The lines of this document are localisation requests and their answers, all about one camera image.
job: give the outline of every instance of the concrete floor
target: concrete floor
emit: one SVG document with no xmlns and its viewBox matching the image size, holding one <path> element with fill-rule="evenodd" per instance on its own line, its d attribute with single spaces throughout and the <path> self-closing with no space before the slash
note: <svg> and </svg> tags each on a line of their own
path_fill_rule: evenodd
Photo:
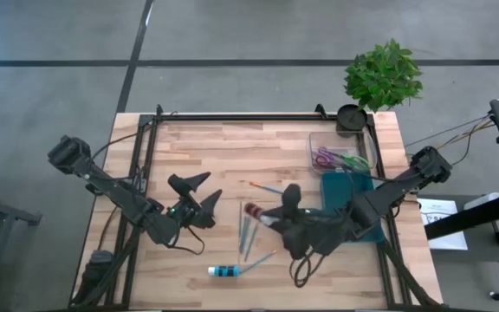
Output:
<svg viewBox="0 0 499 312">
<path fill-rule="evenodd" d="M 144 3 L 0 0 L 0 60 L 127 60 Z M 499 59 L 499 0 L 157 0 L 140 59 L 351 59 L 391 37 L 421 59 Z M 423 100 L 395 109 L 406 143 L 480 117 L 499 98 L 499 66 L 422 70 Z M 91 146 L 107 142 L 125 73 L 0 68 L 0 199 L 43 214 L 37 229 L 14 230 L 0 311 L 67 304 L 94 199 L 46 154 L 65 133 Z M 316 103 L 336 110 L 352 102 L 344 77 L 342 67 L 138 68 L 126 111 L 157 103 L 181 112 L 310 111 Z M 499 192 L 496 136 L 494 128 L 476 134 L 451 179 L 425 192 Z M 443 155 L 459 159 L 464 149 Z M 499 289 L 497 265 L 435 265 L 450 306 L 499 311 L 486 296 Z"/>
</svg>

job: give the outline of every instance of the wooden table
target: wooden table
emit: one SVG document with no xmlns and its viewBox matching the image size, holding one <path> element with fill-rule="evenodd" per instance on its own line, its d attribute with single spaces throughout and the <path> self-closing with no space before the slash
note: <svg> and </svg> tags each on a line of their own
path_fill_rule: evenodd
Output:
<svg viewBox="0 0 499 312">
<path fill-rule="evenodd" d="M 138 118 L 138 114 L 118 114 L 111 140 L 135 133 Z M 376 113 L 374 119 L 386 176 L 395 177 L 407 167 L 396 114 Z M 154 244 L 146 234 L 142 236 L 131 309 L 384 308 L 386 301 L 374 244 L 343 244 L 325 258 L 304 288 L 297 289 L 288 275 L 291 258 L 282 248 L 280 236 L 262 227 L 251 256 L 258 257 L 276 248 L 278 252 L 273 257 L 238 278 L 209 277 L 207 273 L 209 266 L 218 264 L 244 265 L 237 252 L 241 203 L 252 201 L 265 209 L 280 203 L 278 194 L 250 186 L 248 181 L 282 189 L 297 183 L 302 190 L 300 207 L 321 207 L 319 177 L 309 170 L 306 144 L 310 132 L 333 130 L 332 121 L 174 121 L 159 125 L 148 197 L 165 206 L 174 204 L 178 196 L 166 183 L 173 173 L 189 177 L 211 172 L 198 189 L 197 200 L 219 188 L 224 192 L 215 210 L 217 225 L 197 231 L 206 244 L 203 255 L 168 250 Z M 110 146 L 106 172 L 114 177 L 126 176 L 132 150 L 133 138 Z M 107 198 L 96 201 L 76 287 L 113 208 Z M 417 206 L 405 202 L 396 221 L 405 264 L 429 295 L 441 302 Z M 104 249 L 113 250 L 118 223 L 119 218 L 111 223 Z M 178 245 L 194 250 L 201 247 L 186 230 Z M 123 276 L 124 271 L 120 273 L 117 298 L 122 293 Z M 398 279 L 392 267 L 391 276 L 398 293 Z"/>
</svg>

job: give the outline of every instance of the white paper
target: white paper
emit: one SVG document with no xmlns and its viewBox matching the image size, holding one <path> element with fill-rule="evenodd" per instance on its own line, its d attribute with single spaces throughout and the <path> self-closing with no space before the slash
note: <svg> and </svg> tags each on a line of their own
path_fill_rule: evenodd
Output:
<svg viewBox="0 0 499 312">
<path fill-rule="evenodd" d="M 452 200 L 418 198 L 418 202 L 421 203 L 421 218 L 424 225 L 457 213 L 456 202 Z M 446 235 L 445 237 L 431 239 L 429 245 L 431 249 L 467 250 L 467 242 L 462 231 Z"/>
</svg>

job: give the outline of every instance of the teal cloth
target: teal cloth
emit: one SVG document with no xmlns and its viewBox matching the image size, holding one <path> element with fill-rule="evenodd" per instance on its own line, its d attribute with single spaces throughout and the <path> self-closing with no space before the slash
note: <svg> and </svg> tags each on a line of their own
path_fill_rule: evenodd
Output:
<svg viewBox="0 0 499 312">
<path fill-rule="evenodd" d="M 359 194 L 373 189 L 373 180 L 362 174 L 350 173 Z M 344 172 L 325 172 L 321 176 L 322 209 L 334 214 L 334 209 L 345 207 L 352 197 L 352 182 Z M 358 242 L 381 242 L 384 238 L 380 220 L 377 225 Z"/>
</svg>

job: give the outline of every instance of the scissors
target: scissors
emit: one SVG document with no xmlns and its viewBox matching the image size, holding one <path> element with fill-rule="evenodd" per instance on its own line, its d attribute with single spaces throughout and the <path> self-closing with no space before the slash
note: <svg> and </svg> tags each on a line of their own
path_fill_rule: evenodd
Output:
<svg viewBox="0 0 499 312">
<path fill-rule="evenodd" d="M 342 166 L 350 166 L 355 170 L 368 170 L 369 162 L 360 156 L 346 156 L 328 151 L 325 147 L 319 147 L 315 163 L 323 169 L 336 169 Z"/>
</svg>

